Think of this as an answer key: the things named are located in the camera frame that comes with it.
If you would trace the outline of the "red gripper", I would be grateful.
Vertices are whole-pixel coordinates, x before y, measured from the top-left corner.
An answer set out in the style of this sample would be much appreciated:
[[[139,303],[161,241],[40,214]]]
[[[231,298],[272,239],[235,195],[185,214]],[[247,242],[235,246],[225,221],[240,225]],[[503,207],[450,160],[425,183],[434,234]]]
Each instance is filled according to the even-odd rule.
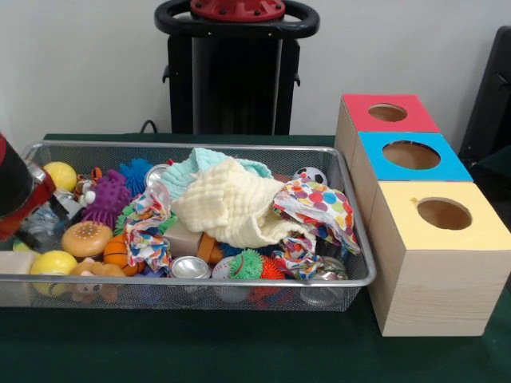
[[[27,245],[29,249],[39,251],[41,242],[22,228],[23,222],[47,202],[50,210],[60,220],[68,220],[69,212],[57,198],[53,197],[56,187],[48,172],[40,167],[29,167],[29,172],[33,181],[32,189],[19,207],[1,218],[1,240],[7,240],[13,236]]]

